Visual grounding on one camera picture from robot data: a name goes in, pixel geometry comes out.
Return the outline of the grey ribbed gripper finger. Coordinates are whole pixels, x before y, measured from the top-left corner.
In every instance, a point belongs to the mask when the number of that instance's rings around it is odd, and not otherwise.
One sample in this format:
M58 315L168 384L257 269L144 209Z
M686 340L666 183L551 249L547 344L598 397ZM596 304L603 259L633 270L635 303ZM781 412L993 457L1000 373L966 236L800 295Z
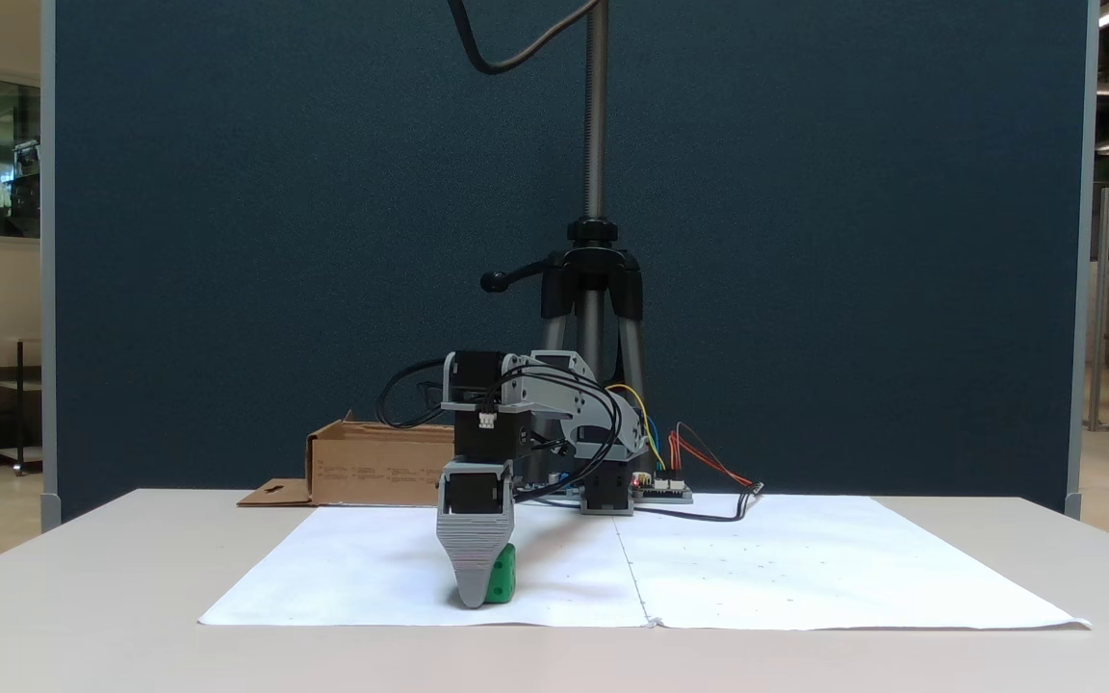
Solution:
M436 521L436 536L452 565L459 600L466 608L501 604L516 591L516 549L510 543L515 519Z

